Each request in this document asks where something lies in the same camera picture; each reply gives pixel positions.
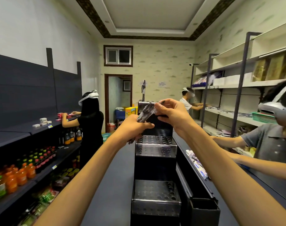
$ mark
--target window frame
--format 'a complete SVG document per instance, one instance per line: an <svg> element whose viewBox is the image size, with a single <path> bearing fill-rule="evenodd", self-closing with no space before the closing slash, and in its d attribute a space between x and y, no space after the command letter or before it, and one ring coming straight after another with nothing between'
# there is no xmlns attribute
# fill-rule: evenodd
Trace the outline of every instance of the window frame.
<svg viewBox="0 0 286 226"><path fill-rule="evenodd" d="M122 46L122 45L103 45L103 64L105 67L133 67L133 48L134 46ZM108 63L107 62L107 54L108 50L118 50L116 57L118 63ZM122 63L119 64L119 50L130 50L130 64Z"/></svg>
<svg viewBox="0 0 286 226"><path fill-rule="evenodd" d="M129 90L124 89L124 83L125 82L129 82ZM131 90L131 81L130 80L123 80L122 91L123 92L130 92L130 90Z"/></svg>

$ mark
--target white shirt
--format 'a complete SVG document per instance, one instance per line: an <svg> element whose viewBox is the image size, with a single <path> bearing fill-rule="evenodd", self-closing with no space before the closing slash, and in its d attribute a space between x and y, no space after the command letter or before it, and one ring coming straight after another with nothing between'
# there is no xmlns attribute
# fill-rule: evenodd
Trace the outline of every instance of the white shirt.
<svg viewBox="0 0 286 226"><path fill-rule="evenodd" d="M189 110L191 109L192 105L190 105L189 102L186 101L184 98L181 98L180 102L182 102L185 105L185 108L186 108L187 112L189 113Z"/></svg>

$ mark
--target doorway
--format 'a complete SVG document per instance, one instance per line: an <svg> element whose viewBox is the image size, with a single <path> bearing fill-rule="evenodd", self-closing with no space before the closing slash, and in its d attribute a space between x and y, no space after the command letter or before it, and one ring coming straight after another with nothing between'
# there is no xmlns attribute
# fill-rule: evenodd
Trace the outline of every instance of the doorway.
<svg viewBox="0 0 286 226"><path fill-rule="evenodd" d="M105 130L110 132L108 123L116 124L123 120L122 110L132 106L132 75L128 74L104 74L105 88Z"/></svg>

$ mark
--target person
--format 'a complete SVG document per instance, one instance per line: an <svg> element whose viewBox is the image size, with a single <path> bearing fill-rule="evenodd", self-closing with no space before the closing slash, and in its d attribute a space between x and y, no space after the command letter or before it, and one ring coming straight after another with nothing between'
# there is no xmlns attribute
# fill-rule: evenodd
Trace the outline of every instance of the person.
<svg viewBox="0 0 286 226"><path fill-rule="evenodd" d="M155 107L157 115L167 116L158 119L171 124L194 151L240 225L286 226L286 210L194 122L182 102L165 99L164 105L156 103ZM144 129L154 127L150 123L138 123L137 117L132 114L123 121L54 199L35 226L81 224L115 154L128 140L138 139Z"/></svg>
<svg viewBox="0 0 286 226"><path fill-rule="evenodd" d="M101 130L104 116L99 110L98 93L96 90L86 92L79 105L82 106L81 112L74 111L73 114L79 114L75 120L67 121L67 114L62 114L62 126L64 128L80 126L83 131L83 139L80 147L80 168L91 159L95 152L103 144Z"/></svg>
<svg viewBox="0 0 286 226"><path fill-rule="evenodd" d="M193 93L193 90L189 87L184 87L183 91L182 91L182 95L183 97L180 99L180 102L182 102L187 110L187 112L189 113L190 109L193 110L201 110L204 107L203 103L189 103L188 100L190 100L191 98L193 98L195 95Z"/></svg>
<svg viewBox="0 0 286 226"><path fill-rule="evenodd" d="M262 103L273 101L276 95L285 87L286 81L283 81L271 88L263 98ZM280 103L286 107L286 92L280 98ZM221 147L236 148L248 146L256 148L254 159L232 155L231 153L229 156L236 162L261 172L254 172L254 174L258 178L268 181L268 185L275 186L275 184L278 184L280 186L283 184L286 187L286 181L269 179L266 176L270 175L286 179L286 126L263 124L239 137L212 137L212 139Z"/></svg>

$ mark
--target window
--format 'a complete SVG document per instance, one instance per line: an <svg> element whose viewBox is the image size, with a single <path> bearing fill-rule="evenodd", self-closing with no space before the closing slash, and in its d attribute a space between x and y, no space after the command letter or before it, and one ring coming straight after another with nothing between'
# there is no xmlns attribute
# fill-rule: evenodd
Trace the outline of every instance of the window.
<svg viewBox="0 0 286 226"><path fill-rule="evenodd" d="M132 67L133 46L103 45L104 66Z"/></svg>
<svg viewBox="0 0 286 226"><path fill-rule="evenodd" d="M123 80L123 91L130 92L130 80Z"/></svg>

